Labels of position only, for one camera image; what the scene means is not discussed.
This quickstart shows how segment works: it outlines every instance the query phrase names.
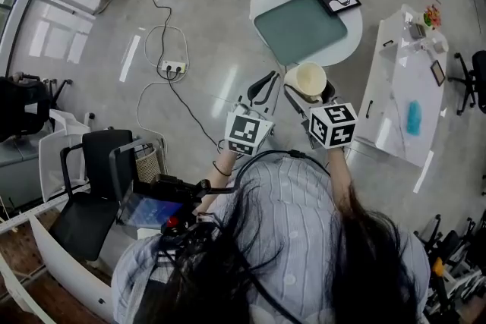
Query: office chair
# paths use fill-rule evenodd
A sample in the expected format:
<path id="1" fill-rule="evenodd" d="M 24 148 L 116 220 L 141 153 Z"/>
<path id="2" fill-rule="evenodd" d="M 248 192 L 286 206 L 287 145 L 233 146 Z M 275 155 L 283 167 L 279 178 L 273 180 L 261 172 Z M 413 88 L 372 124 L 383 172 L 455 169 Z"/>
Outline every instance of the office chair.
<path id="1" fill-rule="evenodd" d="M 52 93 L 52 85 L 56 80 L 49 80 L 49 85 L 39 77 L 21 74 L 20 80 L 27 83 L 14 82 L 12 77 L 0 77 L 0 142 L 16 135 L 36 134 L 42 130 L 49 120 L 49 110 L 57 108 L 57 100 L 65 84 L 72 80 L 64 80 L 56 93 Z M 26 112 L 25 106 L 37 104 L 37 113 Z"/>
<path id="2" fill-rule="evenodd" d="M 461 53 L 456 53 L 454 58 L 458 58 L 461 61 L 464 79 L 458 77 L 448 77 L 447 79 L 449 82 L 457 81 L 465 85 L 462 108 L 457 110 L 457 115 L 461 115 L 464 112 L 465 105 L 470 96 L 472 97 L 472 103 L 469 106 L 472 108 L 476 105 L 474 92 L 478 94 L 479 109 L 486 114 L 486 51 L 481 50 L 472 56 L 472 71 L 468 71 Z"/>
<path id="3" fill-rule="evenodd" d="M 84 134 L 82 143 L 61 151 L 62 174 L 69 201 L 49 233 L 75 258 L 95 261 L 99 256 L 122 200 L 117 198 L 113 187 L 109 154 L 131 142 L 131 131 L 128 130 L 95 131 Z M 73 193 L 68 175 L 68 154 L 81 147 L 91 186 L 89 193 Z M 133 151 L 120 156 L 117 169 L 121 192 L 125 193 L 136 174 Z"/>

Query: striped shirt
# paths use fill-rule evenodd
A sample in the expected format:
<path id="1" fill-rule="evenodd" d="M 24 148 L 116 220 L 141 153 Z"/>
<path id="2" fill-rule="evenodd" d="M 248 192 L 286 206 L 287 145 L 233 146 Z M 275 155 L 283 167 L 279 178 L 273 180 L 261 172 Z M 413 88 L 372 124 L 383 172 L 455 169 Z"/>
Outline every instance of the striped shirt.
<path id="1" fill-rule="evenodd" d="M 325 285 L 330 263 L 330 223 L 336 209 L 330 196 L 329 177 L 306 160 L 279 158 L 272 162 L 256 162 L 243 177 L 260 204 L 260 233 L 248 254 L 251 264 L 262 263 L 283 249 L 270 271 L 260 277 L 264 287 L 296 316 L 308 322 L 330 318 L 325 300 Z M 208 212 L 221 217 L 234 194 L 220 195 Z M 250 221 L 258 215 L 250 211 Z M 240 237 L 254 236 L 257 223 L 249 222 Z M 430 269 L 421 243 L 413 234 L 402 234 L 406 244 L 403 261 L 415 277 L 418 307 L 422 311 L 427 299 Z M 140 304 L 143 288 L 135 286 L 145 272 L 146 278 L 166 282 L 169 264 L 156 266 L 157 237 L 138 241 L 123 254 L 115 270 L 112 293 L 115 320 L 131 324 Z M 254 321 L 280 324 L 286 322 L 255 290 L 248 295 Z"/>

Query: bracelet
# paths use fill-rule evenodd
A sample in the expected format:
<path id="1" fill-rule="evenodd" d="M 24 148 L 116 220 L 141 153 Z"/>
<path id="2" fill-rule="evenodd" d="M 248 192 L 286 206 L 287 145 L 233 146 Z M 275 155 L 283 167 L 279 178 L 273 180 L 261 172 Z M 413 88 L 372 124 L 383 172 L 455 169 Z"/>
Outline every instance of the bracelet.
<path id="1" fill-rule="evenodd" d="M 231 173 L 229 175 L 227 175 L 226 173 L 223 173 L 222 171 L 220 171 L 218 169 L 218 167 L 216 166 L 216 161 L 213 161 L 213 166 L 216 168 L 216 170 L 221 174 L 221 175 L 224 175 L 225 177 L 231 177 Z"/>

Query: electrical outlet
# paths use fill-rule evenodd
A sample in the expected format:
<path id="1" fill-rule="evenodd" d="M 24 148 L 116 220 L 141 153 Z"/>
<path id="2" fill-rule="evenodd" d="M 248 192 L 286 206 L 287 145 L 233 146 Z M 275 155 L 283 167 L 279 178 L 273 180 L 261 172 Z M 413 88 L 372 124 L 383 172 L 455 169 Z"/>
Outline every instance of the electrical outlet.
<path id="1" fill-rule="evenodd" d="M 162 71 L 166 71 L 167 67 L 170 65 L 170 71 L 169 72 L 174 72 L 177 68 L 181 68 L 179 73 L 185 73 L 185 63 L 184 62 L 177 62 L 177 61 L 162 61 L 162 66 L 160 69 Z"/>

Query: red button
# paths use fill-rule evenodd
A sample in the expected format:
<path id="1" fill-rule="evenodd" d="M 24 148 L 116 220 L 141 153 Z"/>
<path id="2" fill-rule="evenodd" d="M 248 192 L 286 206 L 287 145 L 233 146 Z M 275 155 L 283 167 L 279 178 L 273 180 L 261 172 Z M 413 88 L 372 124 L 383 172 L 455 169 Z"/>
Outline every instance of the red button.
<path id="1" fill-rule="evenodd" d="M 169 217 L 169 220 L 167 220 L 167 227 L 169 228 L 175 227 L 177 224 L 179 224 L 179 219 L 175 216 L 171 216 Z"/>

